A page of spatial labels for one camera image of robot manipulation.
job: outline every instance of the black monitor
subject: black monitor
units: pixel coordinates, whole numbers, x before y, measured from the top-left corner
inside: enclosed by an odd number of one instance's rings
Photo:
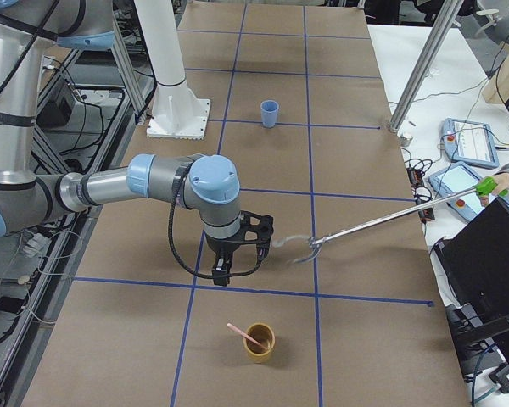
[[[442,248],[449,283],[488,324],[509,315],[509,208],[495,199]],[[509,331],[492,339],[509,364]]]

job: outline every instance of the blue cup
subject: blue cup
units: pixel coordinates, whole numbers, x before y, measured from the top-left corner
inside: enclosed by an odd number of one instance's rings
[[[265,100],[260,104],[260,111],[262,113],[262,125],[269,129],[272,128],[277,122],[279,103],[275,100]]]

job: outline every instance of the white stand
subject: white stand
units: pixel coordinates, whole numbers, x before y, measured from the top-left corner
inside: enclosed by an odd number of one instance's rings
[[[171,2],[135,4],[158,82],[147,135],[204,138],[211,101],[197,99],[188,88]]]

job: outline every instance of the plastic cup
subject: plastic cup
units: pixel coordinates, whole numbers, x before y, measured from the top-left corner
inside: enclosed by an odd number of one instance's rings
[[[256,343],[252,343],[248,339],[243,339],[243,347],[248,357],[255,363],[264,363],[271,357],[271,353],[275,348],[275,334],[273,330],[262,322],[257,322],[249,327],[247,335],[260,342],[266,347],[261,348]]]
[[[262,125],[271,129],[277,122],[279,103],[275,100],[265,100],[260,104],[260,112],[262,113]]]

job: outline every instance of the green handle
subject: green handle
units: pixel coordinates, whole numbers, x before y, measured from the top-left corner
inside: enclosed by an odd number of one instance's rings
[[[498,184],[495,183],[494,178],[491,176],[487,176],[486,178],[482,179],[476,186],[475,189],[477,189],[477,195],[480,197],[486,196],[498,186]],[[504,189],[500,192],[501,197],[505,197],[509,191]]]

